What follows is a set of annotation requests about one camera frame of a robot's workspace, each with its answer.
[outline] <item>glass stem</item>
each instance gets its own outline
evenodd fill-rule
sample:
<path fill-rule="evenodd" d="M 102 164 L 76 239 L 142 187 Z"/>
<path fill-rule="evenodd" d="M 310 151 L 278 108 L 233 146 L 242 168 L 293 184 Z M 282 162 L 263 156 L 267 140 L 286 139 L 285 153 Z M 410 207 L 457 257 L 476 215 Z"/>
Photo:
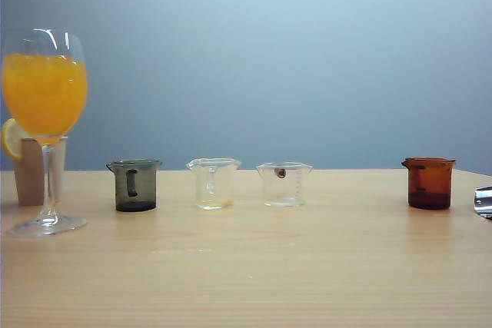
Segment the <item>glass stem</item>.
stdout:
<path fill-rule="evenodd" d="M 42 145 L 43 153 L 43 171 L 45 173 L 45 197 L 41 217 L 46 218 L 56 214 L 55 210 L 55 193 L 53 192 L 53 146 Z"/>

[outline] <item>small object in beaker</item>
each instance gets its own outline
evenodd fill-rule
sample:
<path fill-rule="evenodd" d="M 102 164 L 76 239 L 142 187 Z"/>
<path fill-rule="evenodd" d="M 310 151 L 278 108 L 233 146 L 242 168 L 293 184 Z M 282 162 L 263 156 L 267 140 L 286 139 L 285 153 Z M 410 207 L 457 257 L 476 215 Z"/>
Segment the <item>small object in beaker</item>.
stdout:
<path fill-rule="evenodd" d="M 285 168 L 275 168 L 275 175 L 279 178 L 285 178 Z"/>

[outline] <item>dark liquid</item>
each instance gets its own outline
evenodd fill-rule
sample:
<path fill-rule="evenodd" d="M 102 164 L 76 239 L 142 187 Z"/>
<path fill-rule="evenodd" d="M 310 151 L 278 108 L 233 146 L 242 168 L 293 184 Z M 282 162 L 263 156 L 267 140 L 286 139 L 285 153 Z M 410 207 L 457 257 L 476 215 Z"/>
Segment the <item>dark liquid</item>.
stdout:
<path fill-rule="evenodd" d="M 129 201 L 123 204 L 116 204 L 118 211 L 145 211 L 155 208 L 155 201 Z"/>
<path fill-rule="evenodd" d="M 451 204 L 451 198 L 447 194 L 412 192 L 408 194 L 408 203 L 420 209 L 447 209 Z"/>

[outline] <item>clear glass beaker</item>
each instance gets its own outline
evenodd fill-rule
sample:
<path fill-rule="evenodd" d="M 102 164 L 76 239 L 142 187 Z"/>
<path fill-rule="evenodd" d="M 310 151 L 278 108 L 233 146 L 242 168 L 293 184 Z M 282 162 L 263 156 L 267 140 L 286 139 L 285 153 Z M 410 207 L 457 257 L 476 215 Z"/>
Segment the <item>clear glass beaker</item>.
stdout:
<path fill-rule="evenodd" d="M 115 174 L 116 210 L 154 209 L 155 176 L 161 165 L 155 159 L 124 159 L 106 164 Z"/>
<path fill-rule="evenodd" d="M 263 178 L 263 201 L 276 207 L 304 204 L 304 179 L 313 167 L 293 161 L 265 163 L 256 167 Z"/>
<path fill-rule="evenodd" d="M 408 203 L 420 209 L 447 209 L 451 204 L 451 172 L 455 160 L 445 157 L 407 157 Z"/>
<path fill-rule="evenodd" d="M 197 207 L 214 210 L 232 205 L 232 172 L 240 165 L 240 161 L 230 157 L 203 157 L 186 164 L 195 174 Z"/>

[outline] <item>metal object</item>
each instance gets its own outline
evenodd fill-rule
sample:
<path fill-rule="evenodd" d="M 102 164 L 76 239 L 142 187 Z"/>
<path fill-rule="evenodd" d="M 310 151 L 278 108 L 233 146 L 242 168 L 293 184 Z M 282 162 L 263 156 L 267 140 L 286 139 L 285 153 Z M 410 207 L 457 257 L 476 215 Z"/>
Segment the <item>metal object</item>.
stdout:
<path fill-rule="evenodd" d="M 492 218 L 492 186 L 475 190 L 475 213 L 484 218 Z"/>

